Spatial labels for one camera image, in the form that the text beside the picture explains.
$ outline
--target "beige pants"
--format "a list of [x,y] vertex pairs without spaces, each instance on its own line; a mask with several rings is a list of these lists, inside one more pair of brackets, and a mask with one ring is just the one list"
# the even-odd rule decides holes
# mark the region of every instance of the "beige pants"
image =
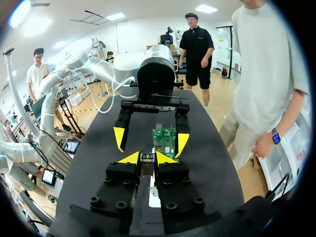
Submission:
[[239,170],[252,157],[253,152],[251,150],[255,147],[260,134],[238,121],[233,108],[226,115],[219,133],[226,148],[233,144],[229,155],[236,170]]

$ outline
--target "small screen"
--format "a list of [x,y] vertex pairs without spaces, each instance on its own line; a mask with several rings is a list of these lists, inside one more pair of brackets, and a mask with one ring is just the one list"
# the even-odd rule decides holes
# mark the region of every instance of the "small screen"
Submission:
[[74,154],[75,153],[75,150],[78,146],[78,142],[76,141],[68,141],[68,142],[65,142],[64,144],[64,150],[68,153],[71,153],[71,154]]
[[279,136],[278,134],[276,134],[276,135],[273,136],[273,140],[274,140],[274,142],[275,142],[276,144],[281,141],[280,136]]
[[43,175],[43,181],[52,184],[54,178],[54,171],[45,170]]

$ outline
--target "bolt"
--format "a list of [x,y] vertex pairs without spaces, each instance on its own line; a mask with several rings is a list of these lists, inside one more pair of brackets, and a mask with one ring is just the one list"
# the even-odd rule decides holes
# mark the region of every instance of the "bolt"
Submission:
[[196,204],[203,204],[204,200],[201,197],[197,197],[197,198],[194,199],[194,203],[196,203]]
[[98,197],[90,198],[91,205],[96,205],[98,202],[99,202],[99,198]]
[[125,179],[125,180],[123,181],[123,185],[124,185],[124,186],[127,186],[127,185],[129,185],[129,184],[130,184],[130,180]]
[[119,201],[115,205],[117,209],[124,210],[126,209],[126,203],[124,201]]
[[190,179],[189,179],[188,177],[182,179],[182,182],[183,182],[183,183],[188,183],[189,181],[190,181]]
[[174,210],[178,207],[178,205],[175,202],[168,202],[166,205],[166,208],[169,210]]
[[103,182],[103,184],[109,184],[112,182],[111,178],[106,178],[105,181]]
[[163,181],[163,184],[165,184],[165,185],[170,185],[170,184],[172,184],[172,182],[171,182],[170,180],[168,180],[168,179],[165,179],[165,180]]

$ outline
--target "eyeglasses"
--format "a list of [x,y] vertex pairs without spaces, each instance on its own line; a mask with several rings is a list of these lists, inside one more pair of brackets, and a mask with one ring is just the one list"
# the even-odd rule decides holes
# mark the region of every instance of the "eyeglasses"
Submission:
[[187,18],[187,22],[189,22],[189,21],[194,21],[194,20],[195,20],[194,17]]

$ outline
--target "white shirt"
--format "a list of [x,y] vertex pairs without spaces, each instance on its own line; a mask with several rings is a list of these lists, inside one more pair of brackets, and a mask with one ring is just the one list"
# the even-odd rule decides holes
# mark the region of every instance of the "white shirt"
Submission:
[[241,55],[234,98],[239,121],[258,133],[279,123],[293,89],[308,93],[304,60],[287,25],[268,4],[239,8],[232,16],[233,50]]
[[41,97],[40,82],[43,77],[48,75],[50,72],[51,69],[46,63],[42,63],[39,68],[35,64],[33,64],[28,69],[26,82],[32,84],[33,94],[37,100]]

